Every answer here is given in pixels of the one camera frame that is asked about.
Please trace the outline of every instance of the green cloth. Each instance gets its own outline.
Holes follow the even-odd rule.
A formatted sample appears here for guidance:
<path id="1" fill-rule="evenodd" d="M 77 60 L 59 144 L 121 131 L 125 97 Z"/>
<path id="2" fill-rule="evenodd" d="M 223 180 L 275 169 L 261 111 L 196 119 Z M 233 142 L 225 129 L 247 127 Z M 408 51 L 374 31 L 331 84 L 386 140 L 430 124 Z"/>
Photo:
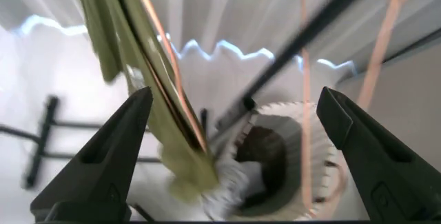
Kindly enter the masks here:
<path id="1" fill-rule="evenodd" d="M 174 75 L 170 62 L 156 38 L 141 0 L 81 0 L 81 3 L 104 80 L 110 82 L 119 72 L 124 72 L 130 92 L 133 92 L 127 72 L 129 65 L 141 71 L 145 85 L 152 89 L 154 101 L 147 124 L 163 145 L 163 164 L 175 175 L 170 185 L 172 194 L 191 201 L 214 188 L 218 179 L 213 158 L 211 154 L 190 145 L 197 142 L 196 137 L 189 128 L 189 121 L 173 88 Z M 146 60 L 156 71 L 179 113 L 178 120 L 167 106 Z"/>

